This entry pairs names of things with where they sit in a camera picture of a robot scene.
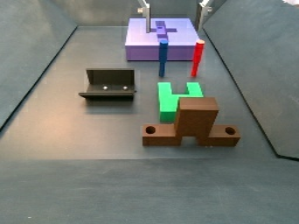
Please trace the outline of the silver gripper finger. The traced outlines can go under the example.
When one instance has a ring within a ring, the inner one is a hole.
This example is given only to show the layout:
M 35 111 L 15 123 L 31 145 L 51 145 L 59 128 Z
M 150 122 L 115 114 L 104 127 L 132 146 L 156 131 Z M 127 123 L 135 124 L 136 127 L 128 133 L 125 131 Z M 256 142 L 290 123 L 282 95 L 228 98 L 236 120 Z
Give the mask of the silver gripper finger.
M 138 0 L 140 7 L 138 8 L 138 13 L 143 15 L 146 19 L 146 32 L 151 32 L 151 4 L 146 0 Z
M 199 3 L 198 30 L 202 29 L 204 17 L 212 11 L 211 3 L 212 3 L 212 0 L 202 0 L 202 2 Z

